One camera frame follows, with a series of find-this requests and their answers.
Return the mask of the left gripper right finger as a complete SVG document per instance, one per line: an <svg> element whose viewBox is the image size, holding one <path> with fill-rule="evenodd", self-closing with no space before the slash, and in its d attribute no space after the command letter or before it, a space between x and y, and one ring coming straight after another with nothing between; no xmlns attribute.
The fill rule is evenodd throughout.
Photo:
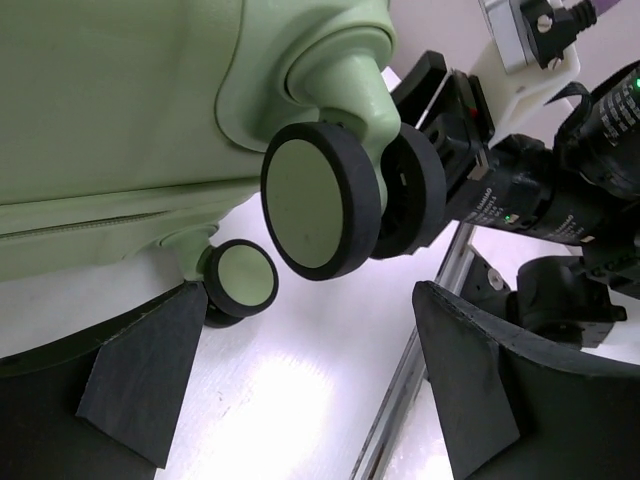
<svg viewBox="0 0 640 480"><path fill-rule="evenodd" d="M499 319L431 281L413 308L457 478L635 478L639 369Z"/></svg>

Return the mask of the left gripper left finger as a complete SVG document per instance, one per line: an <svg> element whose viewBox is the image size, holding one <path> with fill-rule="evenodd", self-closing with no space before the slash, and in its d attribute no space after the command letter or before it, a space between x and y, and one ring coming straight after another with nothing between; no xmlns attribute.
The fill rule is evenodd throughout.
<svg viewBox="0 0 640 480"><path fill-rule="evenodd" d="M201 284L185 283L2 358L2 469L165 467L207 303Z"/></svg>

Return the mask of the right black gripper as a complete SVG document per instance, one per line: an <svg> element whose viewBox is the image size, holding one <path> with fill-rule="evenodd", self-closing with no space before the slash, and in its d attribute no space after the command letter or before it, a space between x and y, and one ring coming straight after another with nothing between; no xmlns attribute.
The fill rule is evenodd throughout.
<svg viewBox="0 0 640 480"><path fill-rule="evenodd" d="M389 145L389 218L498 220L500 161L478 77L426 51L392 99L402 124Z"/></svg>

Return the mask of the green hard-shell suitcase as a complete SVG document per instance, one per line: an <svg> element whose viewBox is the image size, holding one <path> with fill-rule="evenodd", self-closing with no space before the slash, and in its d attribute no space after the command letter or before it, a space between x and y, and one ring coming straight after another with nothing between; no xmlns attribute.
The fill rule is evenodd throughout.
<svg viewBox="0 0 640 480"><path fill-rule="evenodd" d="M1 353L141 304L118 275L174 260L153 296L206 292L220 323L279 288L268 254L219 247L255 194L299 275L328 280L420 247L440 158L382 77L385 1L5 1L1 5Z"/></svg>

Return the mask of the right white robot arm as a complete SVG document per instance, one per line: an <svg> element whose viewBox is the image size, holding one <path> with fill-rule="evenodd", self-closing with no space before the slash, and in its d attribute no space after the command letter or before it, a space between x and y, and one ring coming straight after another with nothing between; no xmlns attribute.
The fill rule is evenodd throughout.
<svg viewBox="0 0 640 480"><path fill-rule="evenodd" d="M514 290L463 295L547 339L594 348L627 318L611 293L639 294L639 66L559 95L579 104L552 147L522 134L491 145L479 79L426 52L392 93L402 126L382 161L389 203L375 256L410 255L453 221L577 247L522 265Z"/></svg>

